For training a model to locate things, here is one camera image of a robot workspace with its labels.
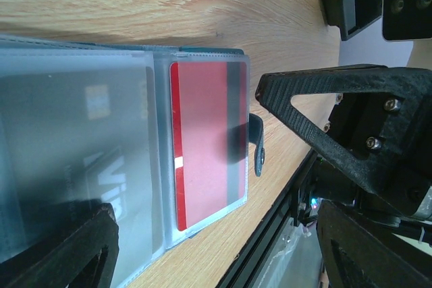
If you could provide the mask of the black vip card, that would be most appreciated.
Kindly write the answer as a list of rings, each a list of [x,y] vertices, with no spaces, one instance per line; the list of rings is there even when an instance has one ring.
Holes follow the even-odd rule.
[[[1,78],[1,259],[112,205],[127,256],[153,251],[149,67]]]

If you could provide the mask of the teal leather card holder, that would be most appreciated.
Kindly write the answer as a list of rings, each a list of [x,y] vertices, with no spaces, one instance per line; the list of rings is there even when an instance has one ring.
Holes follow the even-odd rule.
[[[261,174],[240,49],[1,36],[1,286],[126,287]]]

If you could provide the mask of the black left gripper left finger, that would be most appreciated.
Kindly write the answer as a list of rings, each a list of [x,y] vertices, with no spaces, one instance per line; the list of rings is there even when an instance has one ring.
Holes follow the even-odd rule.
[[[102,203],[1,263],[2,287],[110,287],[119,254],[113,207]]]

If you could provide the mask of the red black stripe card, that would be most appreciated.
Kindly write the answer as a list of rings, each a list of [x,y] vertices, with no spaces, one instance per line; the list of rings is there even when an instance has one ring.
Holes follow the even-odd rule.
[[[246,197],[248,64],[177,61],[169,68],[180,231]]]

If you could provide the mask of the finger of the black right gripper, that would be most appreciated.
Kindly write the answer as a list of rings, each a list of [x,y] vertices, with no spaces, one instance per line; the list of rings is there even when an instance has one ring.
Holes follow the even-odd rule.
[[[328,67],[263,74],[255,97],[259,104],[316,150],[331,165],[371,194],[385,188],[388,159],[360,160],[330,138],[291,104],[301,94],[393,92],[401,95],[402,68],[383,65]]]

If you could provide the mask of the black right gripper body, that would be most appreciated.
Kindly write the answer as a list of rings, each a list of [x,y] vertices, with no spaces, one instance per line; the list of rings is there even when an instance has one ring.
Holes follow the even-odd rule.
[[[344,67],[331,90],[348,104],[331,163],[398,214],[430,217],[431,70]]]

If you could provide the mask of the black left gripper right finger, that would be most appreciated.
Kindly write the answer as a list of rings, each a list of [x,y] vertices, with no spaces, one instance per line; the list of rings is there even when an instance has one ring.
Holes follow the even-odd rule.
[[[317,235],[332,287],[431,286],[431,255],[343,204],[321,203]]]

